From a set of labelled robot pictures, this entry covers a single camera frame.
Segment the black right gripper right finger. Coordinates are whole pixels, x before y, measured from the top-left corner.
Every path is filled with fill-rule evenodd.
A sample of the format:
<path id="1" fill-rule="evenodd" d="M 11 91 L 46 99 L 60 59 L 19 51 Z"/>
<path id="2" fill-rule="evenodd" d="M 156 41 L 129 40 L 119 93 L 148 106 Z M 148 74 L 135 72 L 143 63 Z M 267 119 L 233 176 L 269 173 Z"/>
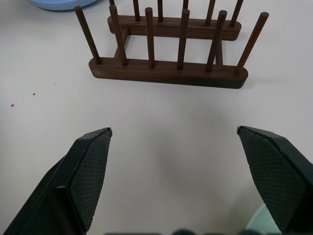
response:
<path id="1" fill-rule="evenodd" d="M 285 137 L 237 129 L 254 184 L 278 229 L 313 232 L 313 164 Z"/>

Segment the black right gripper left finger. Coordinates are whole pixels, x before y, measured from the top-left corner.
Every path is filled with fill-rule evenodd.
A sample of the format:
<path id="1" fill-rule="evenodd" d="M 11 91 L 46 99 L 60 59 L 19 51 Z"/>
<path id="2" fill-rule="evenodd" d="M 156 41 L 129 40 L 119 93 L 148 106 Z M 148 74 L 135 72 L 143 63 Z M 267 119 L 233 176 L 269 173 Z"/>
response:
<path id="1" fill-rule="evenodd" d="M 44 175 L 6 235 L 85 235 L 104 183 L 112 129 L 86 133 Z"/>

